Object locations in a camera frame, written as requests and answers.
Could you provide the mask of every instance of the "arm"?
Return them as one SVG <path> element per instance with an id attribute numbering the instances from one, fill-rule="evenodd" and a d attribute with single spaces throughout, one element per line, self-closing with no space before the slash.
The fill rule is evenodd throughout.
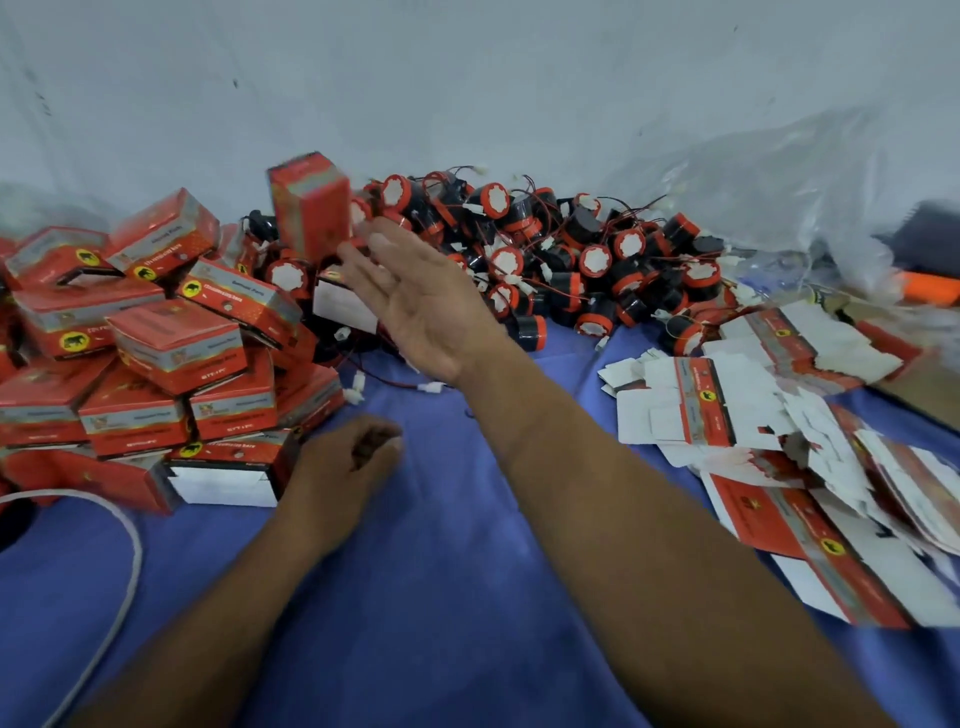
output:
<path id="1" fill-rule="evenodd" d="M 230 725 L 294 590 L 352 532 L 396 466 L 398 434 L 358 417 L 308 442 L 263 530 L 70 725 Z"/>
<path id="2" fill-rule="evenodd" d="M 415 366 L 463 391 L 544 552 L 651 719 L 891 725 L 753 551 L 546 377 L 456 265 L 387 221 L 367 235 L 384 267 L 342 248 L 348 282 Z"/>

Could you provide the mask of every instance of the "white cord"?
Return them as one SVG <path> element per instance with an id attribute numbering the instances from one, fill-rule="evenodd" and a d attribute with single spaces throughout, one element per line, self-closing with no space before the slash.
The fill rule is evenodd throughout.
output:
<path id="1" fill-rule="evenodd" d="M 81 673 L 80 678 L 77 680 L 73 688 L 70 689 L 70 692 L 66 694 L 64 699 L 60 702 L 57 709 L 53 714 L 47 718 L 46 722 L 43 723 L 43 728 L 54 728 L 66 715 L 66 712 L 70 710 L 70 706 L 73 705 L 73 701 L 77 699 L 77 695 L 80 694 L 80 691 L 84 689 L 87 681 L 90 679 L 90 675 L 93 674 L 93 671 L 100 665 L 100 661 L 103 659 L 104 654 L 109 649 L 110 645 L 113 644 L 113 640 L 116 638 L 117 633 L 120 631 L 120 628 L 123 626 L 124 620 L 127 618 L 127 613 L 130 611 L 131 604 L 133 604 L 133 596 L 136 594 L 136 587 L 140 581 L 140 568 L 143 566 L 143 544 L 140 542 L 140 535 L 136 532 L 136 526 L 133 525 L 133 522 L 128 518 L 127 514 L 121 511 L 117 506 L 111 503 L 105 498 L 100 496 L 94 496 L 92 493 L 84 493 L 83 491 L 75 491 L 70 489 L 50 489 L 42 491 L 26 491 L 23 493 L 13 493 L 9 496 L 0 497 L 0 504 L 9 503 L 12 500 L 21 500 L 26 497 L 42 497 L 42 496 L 66 496 L 66 497 L 78 497 L 83 500 L 90 500 L 97 505 L 101 505 L 106 508 L 114 518 L 123 523 L 123 527 L 127 529 L 127 533 L 130 535 L 131 543 L 133 544 L 133 562 L 130 569 L 130 581 L 127 582 L 127 594 L 123 598 L 123 602 L 120 604 L 120 610 L 117 612 L 116 619 L 113 620 L 113 624 L 110 626 L 107 636 L 104 637 L 104 640 L 100 643 L 100 646 L 97 648 L 97 651 L 93 655 L 93 659 L 87 664 L 84 671 Z"/>

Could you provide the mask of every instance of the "person's left arm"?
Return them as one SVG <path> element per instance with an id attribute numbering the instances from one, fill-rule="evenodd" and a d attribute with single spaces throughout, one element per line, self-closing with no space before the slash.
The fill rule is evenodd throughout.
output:
<path id="1" fill-rule="evenodd" d="M 260 533 L 69 725 L 230 725 L 294 590 L 349 536 L 396 467 L 399 434 L 393 423 L 361 416 L 304 445 Z"/>

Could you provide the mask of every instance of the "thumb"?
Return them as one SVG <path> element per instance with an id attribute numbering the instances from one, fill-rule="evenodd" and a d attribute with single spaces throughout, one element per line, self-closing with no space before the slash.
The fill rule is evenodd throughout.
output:
<path id="1" fill-rule="evenodd" d="M 396 470 L 403 456 L 403 438 L 392 437 L 373 451 L 370 462 L 358 470 L 359 477 L 370 495 L 376 493 L 384 481 Z"/>

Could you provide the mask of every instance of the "blue tablecloth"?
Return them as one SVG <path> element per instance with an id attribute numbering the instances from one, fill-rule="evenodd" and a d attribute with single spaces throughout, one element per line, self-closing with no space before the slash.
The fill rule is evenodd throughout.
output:
<path id="1" fill-rule="evenodd" d="M 596 354 L 592 341 L 551 326 L 539 360 L 615 433 L 614 401 L 596 370 L 649 346 L 639 329 L 621 329 Z M 386 354 L 364 362 L 417 380 Z M 369 378 L 365 394 L 362 409 L 403 425 L 404 462 L 284 614 L 243 724 L 647 725 L 546 562 L 463 397 Z M 867 391 L 843 399 L 874 427 L 957 463 L 955 433 Z M 654 448 L 637 450 L 709 508 L 693 475 L 670 468 Z M 91 687 L 189 604 L 269 516 L 215 506 L 183 506 L 167 519 L 136 514 L 146 549 L 140 590 Z M 112 622 L 129 569 L 119 523 L 75 499 L 44 510 L 0 553 L 0 725 L 35 726 L 50 714 Z M 855 629 L 815 618 L 900 724 L 960 724 L 957 631 Z"/>

